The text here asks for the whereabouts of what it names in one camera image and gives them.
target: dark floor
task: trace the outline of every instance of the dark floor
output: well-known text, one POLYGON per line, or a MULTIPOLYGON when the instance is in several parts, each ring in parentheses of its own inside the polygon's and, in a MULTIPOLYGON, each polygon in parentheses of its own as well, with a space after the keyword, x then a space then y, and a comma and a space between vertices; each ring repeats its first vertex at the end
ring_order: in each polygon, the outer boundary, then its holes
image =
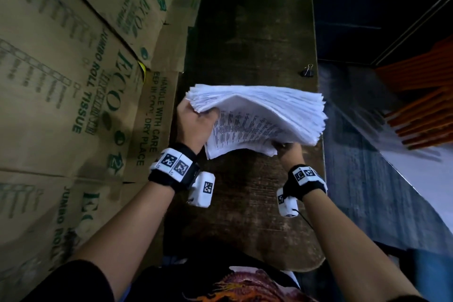
MULTIPOLYGON (((333 105, 326 104, 325 113, 326 175, 335 204, 374 241, 453 257, 453 234, 431 205, 333 105)), ((314 298, 343 300, 327 262, 296 276, 314 298)))

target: wrist-mounted tracker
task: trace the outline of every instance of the wrist-mounted tracker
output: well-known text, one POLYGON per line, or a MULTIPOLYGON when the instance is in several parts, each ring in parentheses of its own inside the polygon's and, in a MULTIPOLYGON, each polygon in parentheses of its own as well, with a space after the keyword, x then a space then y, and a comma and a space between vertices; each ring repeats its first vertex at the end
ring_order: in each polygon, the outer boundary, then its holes
POLYGON ((296 165, 292 167, 288 172, 288 180, 284 187, 277 190, 280 215, 284 217, 297 216, 299 211, 297 199, 302 200, 303 196, 316 189, 327 193, 326 182, 313 168, 307 165, 296 165), (288 190, 294 191, 293 194, 295 196, 289 195, 288 190))
POLYGON ((175 143, 161 152, 150 167, 149 181, 171 186, 175 192, 188 190, 200 172, 197 155, 186 145, 175 143))

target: black binder clip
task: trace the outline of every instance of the black binder clip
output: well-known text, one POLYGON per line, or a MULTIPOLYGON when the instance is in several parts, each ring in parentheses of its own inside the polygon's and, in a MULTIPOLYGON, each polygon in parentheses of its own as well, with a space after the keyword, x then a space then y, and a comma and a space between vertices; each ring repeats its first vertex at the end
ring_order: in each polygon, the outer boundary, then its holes
POLYGON ((305 67, 303 69, 302 72, 299 72, 299 75, 301 77, 305 77, 305 78, 311 78, 313 77, 313 65, 312 64, 309 64, 307 67, 305 67))

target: left hand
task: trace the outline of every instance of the left hand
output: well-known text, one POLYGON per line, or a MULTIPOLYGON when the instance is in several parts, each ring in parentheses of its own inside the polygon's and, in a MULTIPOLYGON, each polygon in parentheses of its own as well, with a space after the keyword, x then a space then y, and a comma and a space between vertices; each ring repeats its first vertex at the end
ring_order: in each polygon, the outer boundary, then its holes
POLYGON ((178 114, 177 141, 185 144, 195 154, 200 153, 212 133, 220 110, 212 108, 203 113, 196 113, 189 100, 185 98, 179 103, 176 110, 178 114))

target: dark wooden surface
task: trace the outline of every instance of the dark wooden surface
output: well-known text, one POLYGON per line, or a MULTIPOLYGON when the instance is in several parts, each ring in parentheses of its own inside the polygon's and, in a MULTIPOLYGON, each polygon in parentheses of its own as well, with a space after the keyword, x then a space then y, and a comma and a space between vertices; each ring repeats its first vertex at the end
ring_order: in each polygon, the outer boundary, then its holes
MULTIPOLYGON (((318 90, 312 0, 202 0, 189 41, 178 100, 195 84, 270 85, 318 90), (298 72, 314 65, 315 76, 298 72)), ((305 158, 324 174, 322 142, 305 148, 305 158)), ((280 269, 308 271, 324 260, 313 231, 300 217, 279 215, 276 190, 286 173, 276 157, 233 151, 202 163, 216 176, 208 209, 177 198, 166 233, 187 243, 215 238, 280 269)))

